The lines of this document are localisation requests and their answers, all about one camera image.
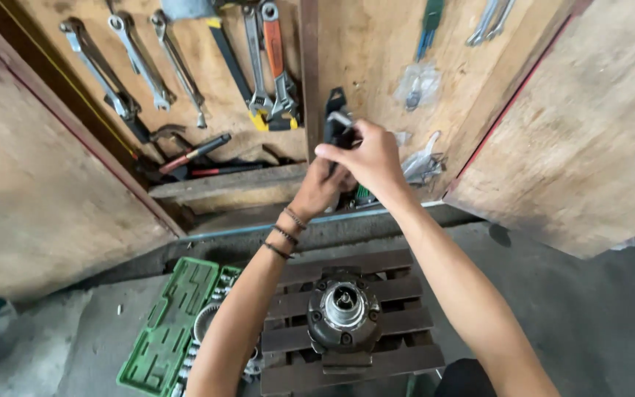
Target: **tool box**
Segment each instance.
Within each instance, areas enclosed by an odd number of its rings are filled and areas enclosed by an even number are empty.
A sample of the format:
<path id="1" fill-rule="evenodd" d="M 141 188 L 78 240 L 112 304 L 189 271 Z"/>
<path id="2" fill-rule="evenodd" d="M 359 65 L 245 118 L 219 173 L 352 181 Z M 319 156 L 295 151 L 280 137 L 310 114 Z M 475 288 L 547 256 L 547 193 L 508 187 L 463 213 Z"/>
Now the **tool box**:
<path id="1" fill-rule="evenodd" d="M 170 397 L 193 345 L 193 324 L 224 280 L 235 280 L 240 268 L 189 257 L 178 260 L 158 302 L 149 311 L 116 382 L 154 397 Z"/>

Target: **open-end wrench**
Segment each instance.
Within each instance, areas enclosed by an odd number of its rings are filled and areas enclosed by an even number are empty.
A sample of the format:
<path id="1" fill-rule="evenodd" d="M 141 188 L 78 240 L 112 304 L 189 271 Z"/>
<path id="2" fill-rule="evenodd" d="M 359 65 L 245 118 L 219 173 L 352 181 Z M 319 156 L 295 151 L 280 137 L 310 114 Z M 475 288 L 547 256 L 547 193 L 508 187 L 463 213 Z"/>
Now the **open-end wrench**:
<path id="1" fill-rule="evenodd" d="M 514 8 L 515 2 L 516 0 L 508 0 L 506 6 L 501 11 L 501 14 L 499 14 L 499 17 L 494 24 L 494 28 L 492 28 L 492 30 L 487 35 L 487 40 L 493 40 L 504 31 L 504 24 L 506 23 L 506 20 L 511 13 L 511 9 Z"/>
<path id="2" fill-rule="evenodd" d="M 131 28 L 133 26 L 133 20 L 131 15 L 126 12 L 119 11 L 116 14 L 111 14 L 110 19 L 107 20 L 111 30 L 113 30 L 121 42 L 126 48 L 126 52 L 131 60 L 132 67 L 135 73 L 141 74 L 146 80 L 146 84 L 151 88 L 153 93 L 153 104 L 157 110 L 170 110 L 171 104 L 174 101 L 173 94 L 168 90 L 166 85 L 161 80 L 155 70 L 144 59 L 141 50 L 131 37 Z"/>
<path id="3" fill-rule="evenodd" d="M 293 99 L 293 96 L 297 93 L 297 87 L 284 67 L 278 7 L 273 1 L 262 3 L 261 17 L 264 24 L 264 38 L 266 39 L 266 55 L 268 55 L 271 73 L 276 83 L 276 102 L 269 118 L 281 117 L 285 112 L 295 117 L 298 103 Z"/>
<path id="4" fill-rule="evenodd" d="M 261 49 L 259 44 L 259 28 L 256 16 L 256 6 L 243 6 L 244 26 L 246 27 L 246 40 L 249 43 L 249 56 L 251 57 L 251 71 L 254 75 L 254 95 L 249 102 L 249 110 L 253 116 L 260 111 L 269 114 L 273 107 L 273 101 L 266 93 L 264 87 L 264 73 L 261 68 Z"/>
<path id="5" fill-rule="evenodd" d="M 487 6 L 484 8 L 484 12 L 482 12 L 477 28 L 474 30 L 472 36 L 467 40 L 467 46 L 477 47 L 484 42 L 485 34 L 489 29 L 489 24 L 491 23 L 498 5 L 499 0 L 487 0 Z"/>
<path id="6" fill-rule="evenodd" d="M 114 108 L 129 130 L 141 143 L 148 143 L 150 132 L 138 118 L 141 107 L 131 97 L 124 85 L 102 56 L 100 49 L 85 30 L 85 25 L 77 18 L 68 18 L 59 25 L 66 38 L 85 66 L 90 69 L 94 79 L 104 90 L 104 102 Z"/>
<path id="7" fill-rule="evenodd" d="M 166 56 L 173 65 L 173 69 L 176 71 L 178 80 L 181 81 L 183 89 L 190 97 L 190 102 L 193 103 L 193 106 L 195 106 L 195 109 L 198 111 L 198 127 L 201 129 L 207 128 L 205 114 L 202 112 L 202 103 L 205 102 L 205 98 L 200 95 L 200 90 L 195 84 L 195 80 L 193 80 L 193 75 L 191 75 L 188 68 L 186 68 L 180 52 L 176 49 L 171 37 L 168 36 L 168 18 L 163 14 L 163 10 L 156 10 L 156 12 L 151 15 L 151 23 L 156 31 L 158 42 L 161 44 L 161 47 L 163 47 Z"/>

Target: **wooden pallet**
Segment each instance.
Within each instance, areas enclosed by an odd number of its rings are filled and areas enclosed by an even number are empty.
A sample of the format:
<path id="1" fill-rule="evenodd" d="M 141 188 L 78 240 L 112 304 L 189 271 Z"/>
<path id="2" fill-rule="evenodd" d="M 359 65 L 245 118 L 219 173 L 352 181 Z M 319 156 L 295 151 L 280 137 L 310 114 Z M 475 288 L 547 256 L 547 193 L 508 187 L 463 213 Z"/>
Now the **wooden pallet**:
<path id="1" fill-rule="evenodd" d="M 410 275 L 412 265 L 410 250 L 402 249 L 286 266 L 261 337 L 266 364 L 261 394 L 305 392 L 444 366 L 445 358 L 430 335 L 433 320 L 420 302 L 423 288 Z M 320 279 L 326 266 L 360 266 L 364 275 L 379 277 L 370 288 L 382 304 L 383 336 L 375 347 L 372 367 L 363 374 L 325 375 L 320 356 L 312 351 L 305 317 L 312 292 L 306 288 Z"/>

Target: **wooden cabinet door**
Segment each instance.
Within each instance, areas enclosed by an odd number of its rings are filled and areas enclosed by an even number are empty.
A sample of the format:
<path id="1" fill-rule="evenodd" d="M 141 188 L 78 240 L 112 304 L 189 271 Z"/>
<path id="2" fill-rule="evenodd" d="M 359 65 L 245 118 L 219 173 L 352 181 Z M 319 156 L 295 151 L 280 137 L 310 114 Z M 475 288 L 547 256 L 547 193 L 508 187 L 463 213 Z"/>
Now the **wooden cabinet door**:
<path id="1" fill-rule="evenodd" d="M 0 59 L 0 297 L 40 297 L 174 238 Z"/>
<path id="2" fill-rule="evenodd" d="M 635 1 L 569 24 L 445 201 L 581 258 L 635 236 Z"/>

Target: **forearm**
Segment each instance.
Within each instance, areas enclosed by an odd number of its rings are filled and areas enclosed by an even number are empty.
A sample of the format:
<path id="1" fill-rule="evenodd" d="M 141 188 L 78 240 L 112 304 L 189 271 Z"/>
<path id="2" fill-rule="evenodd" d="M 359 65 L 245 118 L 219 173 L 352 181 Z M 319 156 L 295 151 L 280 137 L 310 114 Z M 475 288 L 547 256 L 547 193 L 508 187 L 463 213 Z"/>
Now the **forearm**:
<path id="1" fill-rule="evenodd" d="M 489 374 L 500 395 L 534 383 L 555 395 L 554 386 L 509 305 L 493 284 L 411 194 L 398 198 L 391 213 L 416 255 L 447 319 Z"/>
<path id="2" fill-rule="evenodd" d="M 277 225 L 297 237 L 300 229 L 286 214 Z M 290 253 L 293 245 L 278 231 L 266 238 L 268 244 Z M 233 396 L 249 355 L 256 346 L 271 297 L 275 294 L 286 260 L 266 246 L 234 283 L 217 311 L 188 379 L 188 396 Z"/>

